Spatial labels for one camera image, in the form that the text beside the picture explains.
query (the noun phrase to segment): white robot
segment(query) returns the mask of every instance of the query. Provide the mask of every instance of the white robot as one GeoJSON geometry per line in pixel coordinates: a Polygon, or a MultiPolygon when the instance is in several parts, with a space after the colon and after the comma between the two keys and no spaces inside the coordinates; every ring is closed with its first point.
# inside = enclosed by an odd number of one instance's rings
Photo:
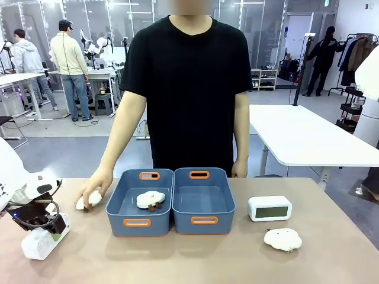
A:
{"type": "Polygon", "coordinates": [[[0,157],[0,218],[9,213],[22,229],[31,231],[21,243],[25,257],[44,260],[70,230],[68,216],[59,212],[52,198],[62,181],[49,172],[26,171],[23,161],[2,138],[0,157]]]}
{"type": "Polygon", "coordinates": [[[91,40],[86,38],[83,30],[80,30],[80,34],[81,34],[81,38],[82,38],[81,42],[84,46],[85,58],[88,59],[89,61],[92,60],[92,62],[94,64],[94,68],[96,67],[95,66],[95,60],[94,60],[94,56],[96,54],[99,54],[99,58],[104,61],[105,65],[106,65],[106,66],[104,66],[105,68],[113,65],[113,62],[114,62],[113,43],[109,37],[107,37],[107,38],[100,37],[96,41],[96,44],[98,46],[98,47],[96,47],[96,45],[94,45],[91,40]]]}

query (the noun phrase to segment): table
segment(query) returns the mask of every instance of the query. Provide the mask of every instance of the table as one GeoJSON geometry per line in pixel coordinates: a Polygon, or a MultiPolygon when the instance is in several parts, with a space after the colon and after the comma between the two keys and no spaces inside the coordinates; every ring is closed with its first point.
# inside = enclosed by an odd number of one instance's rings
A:
{"type": "Polygon", "coordinates": [[[37,78],[40,76],[45,76],[44,73],[16,73],[0,76],[0,89],[14,87],[15,85],[27,84],[31,99],[33,100],[34,109],[37,113],[37,118],[28,119],[28,121],[52,121],[51,118],[42,118],[40,109],[38,107],[38,102],[36,99],[36,95],[33,90],[33,86],[30,82],[30,79],[37,78]]]}
{"type": "Polygon", "coordinates": [[[112,235],[104,208],[116,180],[100,207],[76,211],[73,197],[84,181],[66,179],[56,194],[72,227],[45,261],[26,259],[26,232],[9,215],[0,220],[2,283],[377,283],[379,252],[310,179],[230,179],[237,208],[229,235],[179,235],[172,228],[155,238],[112,235]],[[250,221],[250,197],[282,194],[293,204],[288,221],[250,221]],[[298,231],[301,249],[287,254],[263,243],[267,229],[282,227],[298,231]]]}
{"type": "Polygon", "coordinates": [[[267,154],[286,166],[322,167],[325,190],[331,167],[379,167],[379,151],[303,106],[250,105],[250,123],[264,142],[260,175],[267,154]]]}
{"type": "MultiPolygon", "coordinates": [[[[91,67],[88,68],[88,80],[92,86],[92,95],[99,93],[99,86],[97,82],[101,81],[108,81],[111,91],[111,103],[112,103],[112,109],[113,112],[109,117],[113,117],[116,113],[115,104],[119,105],[121,101],[121,94],[119,90],[118,80],[114,80],[114,78],[121,78],[121,74],[119,72],[123,69],[123,67],[119,68],[104,68],[104,69],[91,69],[91,67]]],[[[59,71],[53,71],[49,72],[49,74],[56,74],[59,75],[59,71]]]]}

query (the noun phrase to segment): shelf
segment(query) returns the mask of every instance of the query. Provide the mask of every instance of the shelf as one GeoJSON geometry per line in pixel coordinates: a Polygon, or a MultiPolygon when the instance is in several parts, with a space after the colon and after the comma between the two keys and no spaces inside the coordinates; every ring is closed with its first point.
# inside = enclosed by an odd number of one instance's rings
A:
{"type": "Polygon", "coordinates": [[[345,88],[345,92],[346,92],[346,93],[349,93],[349,94],[351,94],[351,95],[353,95],[353,96],[358,96],[358,97],[360,97],[360,98],[363,97],[363,93],[362,93],[361,91],[358,91],[358,90],[356,90],[356,89],[354,89],[354,88],[352,88],[352,87],[346,87],[346,88],[345,88]]]}
{"type": "Polygon", "coordinates": [[[360,107],[360,108],[356,109],[356,108],[352,108],[351,104],[342,104],[340,109],[347,112],[348,114],[360,115],[362,113],[363,108],[360,107]]]}
{"type": "Polygon", "coordinates": [[[336,125],[349,133],[354,133],[357,122],[354,120],[337,120],[336,125]]]}

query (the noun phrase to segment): black t-shirt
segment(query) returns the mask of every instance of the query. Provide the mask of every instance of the black t-shirt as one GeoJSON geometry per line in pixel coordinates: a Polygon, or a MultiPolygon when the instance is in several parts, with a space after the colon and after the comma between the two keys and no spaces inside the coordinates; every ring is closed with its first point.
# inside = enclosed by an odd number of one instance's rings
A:
{"type": "Polygon", "coordinates": [[[233,166],[235,95],[252,89],[243,33],[188,35],[163,18],[136,34],[120,86],[147,100],[155,168],[233,166]]]}

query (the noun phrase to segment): sneaker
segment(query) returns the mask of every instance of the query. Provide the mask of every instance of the sneaker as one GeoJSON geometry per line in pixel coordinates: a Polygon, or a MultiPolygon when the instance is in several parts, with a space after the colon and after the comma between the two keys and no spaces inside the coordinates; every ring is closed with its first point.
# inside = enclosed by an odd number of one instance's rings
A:
{"type": "Polygon", "coordinates": [[[89,118],[83,118],[82,121],[89,121],[89,120],[93,120],[94,117],[92,115],[89,115],[89,118]]]}

